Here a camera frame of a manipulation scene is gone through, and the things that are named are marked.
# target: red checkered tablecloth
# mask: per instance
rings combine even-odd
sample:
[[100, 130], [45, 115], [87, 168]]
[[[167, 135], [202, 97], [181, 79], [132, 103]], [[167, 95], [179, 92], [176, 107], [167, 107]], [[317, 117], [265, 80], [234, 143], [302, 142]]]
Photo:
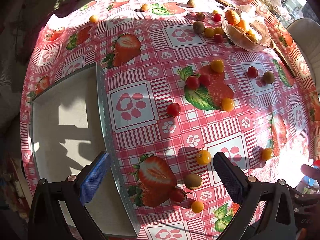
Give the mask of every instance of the red checkered tablecloth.
[[[178, 183], [182, 184], [188, 173], [199, 174], [203, 179], [201, 188], [186, 190], [192, 193], [189, 198], [204, 202], [201, 213], [170, 200], [155, 208], [134, 206], [142, 224], [138, 239], [213, 239], [221, 231], [216, 226], [220, 221], [215, 210], [227, 205], [228, 214], [234, 214], [235, 205], [212, 163], [197, 165], [198, 149], [207, 149], [212, 154], [223, 151], [247, 175], [271, 182], [282, 178], [291, 186], [301, 179], [302, 163], [320, 159], [320, 128], [314, 121], [318, 119], [315, 114], [318, 102], [309, 69], [294, 42], [284, 45], [279, 38], [279, 22], [259, 1], [228, 0], [237, 5], [251, 3], [257, 14], [265, 18], [273, 40], [298, 74], [293, 84], [280, 79], [273, 62], [280, 60], [271, 49], [252, 53], [226, 40], [214, 43], [212, 39], [194, 35], [192, 23], [197, 12], [205, 13], [206, 27], [220, 26], [212, 20], [212, 11], [222, 11], [223, 6], [214, 0], [195, 0], [196, 8], [187, 7], [188, 0], [117, 0], [118, 4], [115, 1], [97, 0], [65, 18], [53, 15], [39, 34], [28, 65], [20, 112], [22, 158], [32, 194], [37, 176], [31, 151], [29, 102], [37, 93], [39, 81], [48, 77], [52, 85], [92, 62], [106, 67], [103, 61], [112, 52], [114, 41], [127, 33], [141, 42], [141, 53], [120, 67], [105, 68], [113, 142], [126, 185], [137, 184], [130, 173], [143, 154], [155, 154], [166, 160]], [[145, 3], [163, 8], [168, 2], [174, 2], [178, 9], [168, 9], [167, 15], [159, 15], [161, 10], [155, 14], [151, 9], [147, 12], [140, 9]], [[93, 24], [89, 17], [94, 14], [99, 21]], [[89, 37], [84, 34], [86, 39], [79, 42], [79, 33], [84, 28]], [[59, 34], [56, 39], [51, 36], [55, 30], [55, 35]], [[185, 98], [185, 82], [178, 70], [192, 66], [197, 73], [215, 59], [223, 60], [225, 85], [234, 92], [236, 106], [231, 112], [199, 110]], [[260, 73], [256, 79], [249, 79], [246, 74], [252, 65]], [[272, 85], [261, 80], [265, 71], [275, 74]], [[181, 114], [176, 118], [165, 112], [171, 102], [181, 105]], [[287, 131], [286, 143], [282, 145], [270, 144], [274, 138], [270, 122], [276, 114], [284, 120]], [[263, 163], [259, 160], [259, 147], [266, 146], [272, 147], [278, 156]], [[262, 209], [260, 203], [253, 221], [259, 218]]]

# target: transparent bowl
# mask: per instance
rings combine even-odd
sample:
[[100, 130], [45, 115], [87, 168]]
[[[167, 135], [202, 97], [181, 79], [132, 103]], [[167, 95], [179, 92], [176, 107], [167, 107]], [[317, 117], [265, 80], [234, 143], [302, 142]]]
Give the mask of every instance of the transparent bowl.
[[235, 45], [250, 52], [263, 51], [264, 49], [270, 46], [271, 36], [268, 30], [268, 27], [264, 23], [258, 20], [254, 20], [252, 23], [250, 23], [250, 26], [262, 36], [261, 40], [258, 41], [258, 43], [255, 43], [249, 40], [245, 34], [241, 33], [233, 25], [228, 23], [226, 17], [224, 16], [224, 13], [227, 10], [236, 10], [239, 14], [242, 13], [242, 10], [238, 8], [234, 9], [231, 7], [225, 7], [222, 15], [221, 24], [222, 24], [223, 31]]

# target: blue gripper pad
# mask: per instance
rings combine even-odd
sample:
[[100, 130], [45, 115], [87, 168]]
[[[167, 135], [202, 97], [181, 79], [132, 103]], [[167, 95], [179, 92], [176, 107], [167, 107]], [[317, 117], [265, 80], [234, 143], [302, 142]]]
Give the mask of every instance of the blue gripper pad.
[[242, 204], [247, 176], [238, 166], [233, 166], [223, 152], [213, 156], [213, 167], [234, 203]]
[[109, 153], [105, 152], [94, 164], [80, 185], [79, 200], [82, 205], [92, 200], [110, 166], [111, 156]]

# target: metal bolt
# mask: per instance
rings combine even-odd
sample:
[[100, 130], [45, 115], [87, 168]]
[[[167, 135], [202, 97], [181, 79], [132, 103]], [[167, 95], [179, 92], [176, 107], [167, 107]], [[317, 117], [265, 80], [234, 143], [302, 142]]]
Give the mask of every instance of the metal bolt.
[[284, 185], [285, 185], [284, 179], [280, 179], [280, 180], [279, 180], [279, 184], [282, 185], [282, 186], [284, 186]]
[[76, 180], [76, 175], [70, 175], [69, 177], [68, 177], [68, 181], [75, 181]]
[[42, 184], [44, 184], [45, 183], [45, 179], [40, 179], [39, 181], [38, 181], [38, 184], [40, 184], [40, 185], [42, 185]]
[[256, 182], [256, 181], [257, 181], [257, 178], [256, 178], [255, 176], [249, 176], [249, 177], [248, 177], [248, 180], [249, 180], [250, 182]]

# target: table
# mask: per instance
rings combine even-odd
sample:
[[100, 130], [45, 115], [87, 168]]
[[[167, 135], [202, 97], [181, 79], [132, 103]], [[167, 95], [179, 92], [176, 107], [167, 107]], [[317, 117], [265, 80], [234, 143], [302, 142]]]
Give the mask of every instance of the table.
[[[251, 3], [265, 17], [273, 40], [298, 74], [295, 80], [281, 70], [271, 49], [249, 53], [226, 40], [217, 44], [195, 35], [195, 14], [203, 11], [204, 24], [217, 27], [220, 23], [212, 20], [211, 13], [223, 7], [213, 0], [195, 0], [198, 7], [188, 8], [187, 1], [97, 0], [65, 18], [51, 17], [29, 62], [21, 100], [21, 150], [32, 194], [37, 176], [29, 134], [29, 101], [49, 84], [95, 61], [105, 68], [113, 140], [126, 185], [137, 185], [130, 173], [143, 154], [163, 158], [180, 184], [190, 172], [203, 179], [200, 189], [186, 190], [192, 193], [189, 198], [204, 202], [201, 213], [193, 213], [188, 202], [176, 205], [166, 201], [154, 208], [135, 206], [142, 224], [138, 239], [216, 238], [223, 225], [215, 210], [225, 209], [226, 216], [236, 211], [212, 163], [196, 164], [198, 149], [208, 149], [212, 154], [222, 151], [247, 175], [271, 182], [282, 178], [291, 186], [301, 179], [302, 163], [320, 159], [316, 121], [320, 104], [314, 83], [299, 49], [274, 16], [258, 0], [228, 0], [238, 5]], [[144, 3], [151, 4], [148, 12], [140, 9]], [[89, 22], [93, 14], [99, 16], [98, 23]], [[213, 86], [209, 92], [233, 94], [236, 107], [229, 113], [215, 110], [184, 90], [183, 78], [190, 71], [204, 71], [202, 66], [214, 59], [224, 61], [225, 77], [216, 82], [223, 89]], [[256, 79], [246, 75], [251, 65], [259, 70]], [[274, 72], [272, 85], [261, 80], [265, 71]], [[172, 101], [181, 105], [177, 118], [165, 112]], [[272, 120], [281, 135], [274, 134], [274, 128], [269, 130]], [[267, 146], [277, 156], [263, 163], [259, 152]], [[262, 209], [260, 203], [253, 221]]]

